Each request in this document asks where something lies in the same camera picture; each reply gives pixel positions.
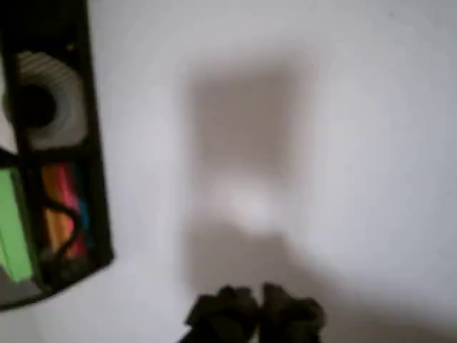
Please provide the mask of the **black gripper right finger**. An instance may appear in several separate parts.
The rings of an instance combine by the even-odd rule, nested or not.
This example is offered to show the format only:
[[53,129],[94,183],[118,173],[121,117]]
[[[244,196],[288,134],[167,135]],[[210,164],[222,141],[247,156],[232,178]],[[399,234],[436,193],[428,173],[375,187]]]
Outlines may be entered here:
[[324,308],[310,297],[294,297],[278,284],[265,283],[260,313],[260,341],[320,343],[326,326]]

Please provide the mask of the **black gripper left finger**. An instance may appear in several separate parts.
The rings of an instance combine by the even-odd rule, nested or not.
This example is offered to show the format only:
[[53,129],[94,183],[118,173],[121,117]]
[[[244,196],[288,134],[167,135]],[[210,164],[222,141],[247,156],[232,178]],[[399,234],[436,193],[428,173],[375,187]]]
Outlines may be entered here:
[[260,306],[251,288],[226,285],[215,294],[201,294],[189,310],[184,342],[250,342]]

